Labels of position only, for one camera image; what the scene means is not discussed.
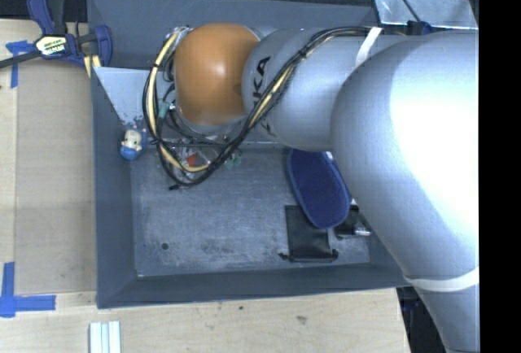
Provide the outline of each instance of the blue sponge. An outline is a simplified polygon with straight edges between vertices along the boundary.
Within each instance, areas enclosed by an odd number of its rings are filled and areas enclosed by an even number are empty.
[[[295,197],[311,223],[329,229],[346,219],[351,195],[326,152],[293,149],[288,167]]]

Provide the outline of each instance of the robotic arm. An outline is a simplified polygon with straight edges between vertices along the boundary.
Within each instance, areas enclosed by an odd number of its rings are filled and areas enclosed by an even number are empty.
[[[330,151],[447,351],[479,351],[477,34],[209,24],[183,35],[165,44],[143,103],[171,177],[203,181],[255,127],[286,146]],[[161,66],[176,90],[167,110],[151,92]],[[187,163],[162,139],[172,109],[179,130],[215,146],[215,158]]]

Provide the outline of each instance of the wooden board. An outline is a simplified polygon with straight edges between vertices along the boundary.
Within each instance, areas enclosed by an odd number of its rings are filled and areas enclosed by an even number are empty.
[[[408,353],[396,291],[97,311],[94,293],[0,321],[0,351],[87,352],[93,321],[119,320],[124,353]]]
[[[32,21],[0,22],[2,45],[40,35]],[[6,78],[10,73],[10,68],[2,71]],[[10,116],[2,118],[1,123],[9,124],[9,137],[4,141],[2,129],[2,141],[10,144],[11,152],[3,158],[13,162],[5,168],[2,164],[2,178],[10,176],[2,187],[8,187],[6,193],[16,187],[15,292],[95,290],[92,116],[86,72],[69,63],[34,59],[19,65],[18,87],[10,89],[6,83],[3,95],[9,95],[11,107],[2,100],[2,113]],[[12,218],[13,199],[5,201],[11,201],[6,210]],[[11,239],[6,237],[3,245],[12,247],[12,220],[8,224],[11,231],[2,228],[2,233],[11,233]],[[13,260],[12,249],[2,260]]]

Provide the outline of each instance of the small figurine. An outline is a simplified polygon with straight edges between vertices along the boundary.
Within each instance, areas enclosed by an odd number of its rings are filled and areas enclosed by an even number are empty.
[[[120,154],[123,158],[133,161],[145,151],[147,146],[147,131],[139,130],[138,126],[125,131],[125,137],[121,142]]]

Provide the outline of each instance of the wooden table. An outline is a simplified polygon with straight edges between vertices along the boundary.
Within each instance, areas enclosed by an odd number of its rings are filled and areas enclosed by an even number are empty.
[[[10,56],[4,47],[6,42],[32,41],[38,34],[38,26],[31,21],[0,20],[0,59]],[[35,60],[20,65],[20,86],[11,89],[11,69],[0,70],[0,267],[22,255],[45,258],[46,251],[56,251],[56,245],[62,245],[60,250],[67,251],[70,248],[66,245],[70,245],[72,239],[65,238],[64,234],[77,233],[77,230],[68,232],[62,228],[55,243],[35,239],[27,245],[16,241],[22,238],[15,235],[18,91],[24,88],[23,79],[43,66],[47,71],[48,68],[55,72],[69,71],[62,63]],[[59,218],[54,221],[60,224]],[[34,236],[44,232],[35,222]],[[15,253],[15,247],[22,249]],[[73,263],[78,261],[69,260],[72,264],[67,268],[76,268],[78,265]],[[48,273],[59,275],[60,271],[53,268],[56,267],[51,265]],[[120,321],[124,353],[410,352],[394,289],[100,311],[96,307],[95,291],[71,292],[71,288],[57,293],[55,311],[23,312],[13,319],[0,318],[0,351],[87,352],[89,323],[110,320]]]

